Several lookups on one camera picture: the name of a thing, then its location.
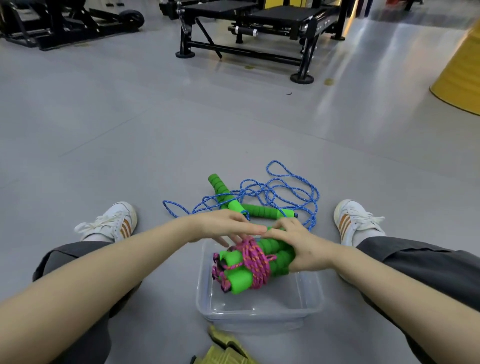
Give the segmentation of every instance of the person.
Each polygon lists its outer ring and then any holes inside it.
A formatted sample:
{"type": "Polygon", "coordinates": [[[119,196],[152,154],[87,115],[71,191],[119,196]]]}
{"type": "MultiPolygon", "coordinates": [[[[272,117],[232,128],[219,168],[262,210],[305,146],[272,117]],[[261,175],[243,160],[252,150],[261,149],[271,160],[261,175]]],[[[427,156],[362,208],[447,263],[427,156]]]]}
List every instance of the person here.
{"type": "Polygon", "coordinates": [[[226,247],[222,236],[237,243],[248,235],[291,244],[292,272],[334,269],[405,333],[422,363],[480,362],[479,258],[387,237],[382,219],[352,200],[338,204],[334,220],[342,244],[309,233],[295,218],[277,220],[267,231],[229,210],[181,217],[132,236],[135,210],[116,203],[95,222],[78,225],[81,241],[49,252],[34,282],[0,304],[0,363],[104,363],[108,319],[143,278],[187,242],[213,238],[226,247]]]}

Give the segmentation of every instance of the person's left hand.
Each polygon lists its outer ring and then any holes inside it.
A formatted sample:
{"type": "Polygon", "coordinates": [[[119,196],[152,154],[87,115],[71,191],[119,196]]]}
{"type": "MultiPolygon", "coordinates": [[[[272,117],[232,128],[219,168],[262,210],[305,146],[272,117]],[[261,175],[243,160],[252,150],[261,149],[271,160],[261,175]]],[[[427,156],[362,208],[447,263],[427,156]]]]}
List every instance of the person's left hand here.
{"type": "Polygon", "coordinates": [[[247,235],[262,235],[267,231],[266,226],[252,224],[241,213],[228,209],[189,215],[186,219],[189,220],[188,228],[192,229],[191,243],[212,238],[228,248],[228,243],[222,236],[228,236],[234,243],[240,243],[247,235]]]}

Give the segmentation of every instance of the person's right hand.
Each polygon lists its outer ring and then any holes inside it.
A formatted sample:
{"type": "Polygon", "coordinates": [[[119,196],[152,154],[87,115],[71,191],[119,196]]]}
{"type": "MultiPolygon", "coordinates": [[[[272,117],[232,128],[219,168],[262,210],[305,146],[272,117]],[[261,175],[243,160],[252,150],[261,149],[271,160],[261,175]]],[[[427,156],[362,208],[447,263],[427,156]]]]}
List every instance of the person's right hand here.
{"type": "Polygon", "coordinates": [[[262,237],[283,240],[294,247],[296,257],[288,266],[290,272],[332,268],[335,255],[342,248],[339,244],[313,235],[296,218],[277,220],[262,237]]]}

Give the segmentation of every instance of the white shoelace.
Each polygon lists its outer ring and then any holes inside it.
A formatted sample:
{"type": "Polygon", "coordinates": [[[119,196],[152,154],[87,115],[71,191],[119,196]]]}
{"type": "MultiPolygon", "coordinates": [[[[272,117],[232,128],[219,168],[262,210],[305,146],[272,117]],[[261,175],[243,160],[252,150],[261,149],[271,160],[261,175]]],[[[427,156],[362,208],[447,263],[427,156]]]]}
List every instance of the white shoelace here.
{"type": "Polygon", "coordinates": [[[98,216],[95,219],[95,222],[82,222],[81,224],[78,224],[75,226],[75,229],[73,229],[75,232],[79,234],[85,234],[87,232],[90,232],[96,228],[101,228],[103,226],[110,226],[113,227],[115,224],[115,221],[120,217],[121,213],[117,212],[115,215],[112,215],[110,217],[102,215],[98,216]]]}
{"type": "Polygon", "coordinates": [[[380,224],[383,220],[385,220],[384,216],[375,217],[370,212],[367,212],[367,213],[360,212],[354,208],[348,209],[348,215],[353,221],[358,223],[359,227],[357,230],[362,230],[366,228],[368,224],[371,224],[371,223],[376,223],[378,226],[378,224],[380,224]]]}

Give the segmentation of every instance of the person's left arm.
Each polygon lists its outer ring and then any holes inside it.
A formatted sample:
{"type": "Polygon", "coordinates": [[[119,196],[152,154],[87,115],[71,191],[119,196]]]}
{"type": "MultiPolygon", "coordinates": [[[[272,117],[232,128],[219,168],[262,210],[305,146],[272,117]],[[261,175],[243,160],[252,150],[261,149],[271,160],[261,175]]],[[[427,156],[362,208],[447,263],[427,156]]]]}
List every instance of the person's left arm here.
{"type": "Polygon", "coordinates": [[[0,363],[49,363],[187,242],[261,235],[221,210],[189,215],[82,256],[0,304],[0,363]]]}

